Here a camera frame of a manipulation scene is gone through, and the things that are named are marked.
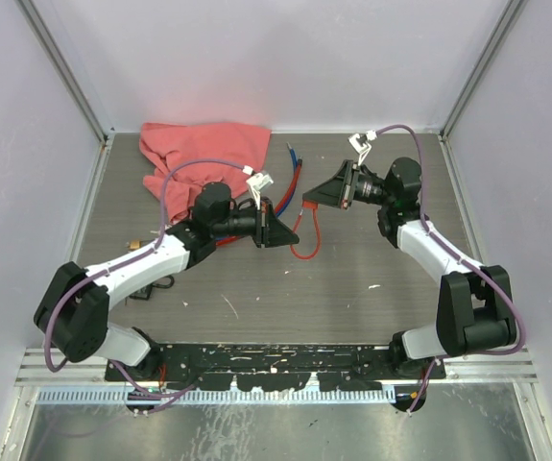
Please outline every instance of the pink towel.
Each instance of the pink towel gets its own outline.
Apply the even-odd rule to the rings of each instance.
[[[270,130],[241,123],[214,123],[185,127],[145,123],[139,149],[155,166],[153,176],[143,178],[158,199],[162,182],[173,167],[196,158],[222,158],[261,170],[267,156]],[[237,168],[218,163],[199,163],[179,170],[167,184],[166,205],[169,220],[177,222],[188,215],[197,195],[208,182],[228,184],[234,198],[247,191],[248,176]]]

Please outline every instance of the white backdrop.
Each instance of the white backdrop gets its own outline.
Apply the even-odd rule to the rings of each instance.
[[[506,0],[36,0],[95,111],[280,130],[441,128]]]
[[[527,3],[451,143],[486,262],[511,274],[552,413],[552,1]]]
[[[98,141],[14,2],[0,0],[0,443],[33,315],[66,258]]]

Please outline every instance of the red cable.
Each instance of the red cable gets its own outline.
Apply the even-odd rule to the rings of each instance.
[[[300,255],[295,250],[295,247],[291,245],[291,252],[295,257],[298,259],[308,260],[313,258],[315,255],[318,254],[318,252],[321,250],[321,245],[323,243],[321,239],[321,228],[318,225],[318,216],[316,214],[316,210],[318,209],[318,204],[314,202],[303,202],[303,205],[301,207],[301,212],[299,213],[299,216],[297,217],[297,221],[295,221],[295,226],[293,227],[293,232],[297,232],[297,228],[299,227],[299,224],[301,223],[301,218],[303,217],[303,209],[304,208],[310,208],[312,210],[312,218],[314,219],[314,229],[316,230],[316,248],[312,252],[311,255]]]
[[[278,213],[280,209],[284,206],[288,198],[295,193],[295,188],[297,187],[297,181],[299,180],[299,174],[301,173],[301,161],[298,162],[297,168],[295,168],[295,175],[293,176],[293,180],[291,181],[290,185],[288,186],[288,190],[286,190],[286,193],[284,194],[284,197],[281,198],[279,203],[276,205],[275,213]],[[222,240],[218,240],[216,242],[216,245],[218,247],[222,247],[223,245],[228,245],[229,243],[232,243],[236,240],[239,240],[241,236],[235,236],[235,237],[227,237],[223,238]]]

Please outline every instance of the white cable connector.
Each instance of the white cable connector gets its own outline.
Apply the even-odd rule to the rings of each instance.
[[[252,198],[256,202],[256,207],[260,207],[260,193],[263,189],[266,189],[274,183],[269,173],[259,172],[246,179],[248,185],[248,191],[251,193]]]
[[[348,138],[348,142],[352,145],[354,150],[359,154],[359,166],[363,164],[365,157],[372,149],[370,141],[374,141],[377,135],[374,130],[369,130],[365,134],[357,133]]]

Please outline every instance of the robotic arm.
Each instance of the robotic arm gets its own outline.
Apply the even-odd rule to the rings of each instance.
[[[510,298],[508,273],[467,257],[436,231],[428,217],[421,219],[421,170],[416,161],[398,158],[384,179],[363,164],[375,135],[351,136],[359,159],[345,160],[333,178],[303,194],[303,200],[341,209],[355,201],[379,206],[380,233],[440,286],[436,322],[396,333],[389,348],[392,365],[398,368],[426,357],[459,356],[513,344],[517,335],[513,313],[469,267],[482,271]],[[473,308],[472,296],[484,301],[484,306]]]
[[[259,182],[271,179],[256,175]],[[230,188],[221,182],[208,184],[191,208],[190,217],[169,228],[162,241],[153,242],[112,261],[88,266],[75,262],[55,273],[35,314],[35,324],[46,332],[62,297],[82,280],[94,277],[63,307],[54,324],[52,343],[70,362],[91,355],[118,360],[138,376],[150,377],[160,366],[160,348],[138,328],[122,328],[108,321],[108,313],[131,293],[163,277],[185,271],[216,250],[219,237],[249,235],[257,247],[299,243],[299,238],[274,213],[272,202],[260,198],[235,203]]]

